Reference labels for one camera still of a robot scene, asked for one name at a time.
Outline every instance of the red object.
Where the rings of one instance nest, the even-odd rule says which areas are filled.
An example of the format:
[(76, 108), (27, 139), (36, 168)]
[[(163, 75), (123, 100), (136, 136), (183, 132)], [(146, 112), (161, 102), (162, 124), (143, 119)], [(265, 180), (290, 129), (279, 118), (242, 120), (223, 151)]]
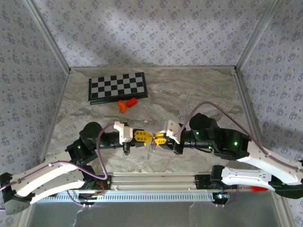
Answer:
[(118, 106), (120, 107), (120, 112), (125, 113), (126, 112), (126, 105), (122, 100), (119, 100)]
[(128, 100), (127, 102), (126, 102), (126, 105), (128, 106), (128, 107), (132, 107), (133, 105), (136, 105), (138, 102), (137, 102), (137, 99), (136, 98), (132, 98), (132, 99), (130, 99), (130, 100)]
[(268, 191), (267, 188), (257, 187), (257, 186), (251, 186), (251, 190), (253, 192), (265, 192)]

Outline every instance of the marble floor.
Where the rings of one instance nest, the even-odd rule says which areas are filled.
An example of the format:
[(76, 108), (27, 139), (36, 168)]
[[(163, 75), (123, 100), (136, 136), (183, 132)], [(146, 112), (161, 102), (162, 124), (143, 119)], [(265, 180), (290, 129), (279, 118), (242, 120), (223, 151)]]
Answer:
[[(120, 113), (117, 103), (90, 105), (88, 80), (93, 77), (144, 71), (148, 98)], [(230, 69), (211, 68), (88, 68), (72, 70), (63, 95), (57, 122), (46, 158), (66, 149), (79, 137), (79, 131), (91, 122), (106, 126), (114, 121), (128, 122), (133, 128), (157, 132), (166, 119), (183, 123), (194, 107), (202, 101), (211, 101), (248, 129), (240, 96)], [(227, 117), (214, 107), (204, 105), (199, 112), (215, 118), (223, 128), (238, 129)], [(229, 162), (198, 150), (185, 149), (176, 156), (173, 152), (157, 150), (147, 160), (148, 147), (132, 148), (125, 156), (121, 149), (102, 151), (108, 172), (210, 172), (213, 165), (243, 167), (241, 163)], [(102, 173), (97, 160), (92, 163), (96, 173)]]

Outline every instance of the chessboard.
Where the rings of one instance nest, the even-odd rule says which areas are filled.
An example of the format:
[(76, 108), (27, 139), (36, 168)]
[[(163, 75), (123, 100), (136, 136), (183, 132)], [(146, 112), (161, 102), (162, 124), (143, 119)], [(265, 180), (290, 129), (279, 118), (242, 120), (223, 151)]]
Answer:
[(129, 100), (133, 97), (147, 98), (144, 72), (89, 79), (91, 105)]

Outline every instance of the patterned wallpaper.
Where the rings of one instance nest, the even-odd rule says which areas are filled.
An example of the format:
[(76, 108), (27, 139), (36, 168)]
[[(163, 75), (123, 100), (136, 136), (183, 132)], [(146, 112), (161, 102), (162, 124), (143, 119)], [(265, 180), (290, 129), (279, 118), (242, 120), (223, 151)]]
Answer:
[[(287, 0), (277, 10), (242, 70), (263, 145), (303, 159), (303, 2)], [(289, 200), (303, 227), (303, 199)]]
[(266, 0), (34, 0), (71, 67), (235, 65)]
[(0, 174), (14, 174), (38, 164), (65, 74), (22, 1), (0, 6)]

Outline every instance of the orange block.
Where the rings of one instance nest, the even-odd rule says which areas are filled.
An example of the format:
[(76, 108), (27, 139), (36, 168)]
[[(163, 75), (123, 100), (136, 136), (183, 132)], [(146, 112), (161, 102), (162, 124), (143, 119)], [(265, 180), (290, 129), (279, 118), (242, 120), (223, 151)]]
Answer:
[(118, 106), (120, 107), (120, 112), (125, 113), (126, 112), (126, 104), (122, 100), (119, 100)]

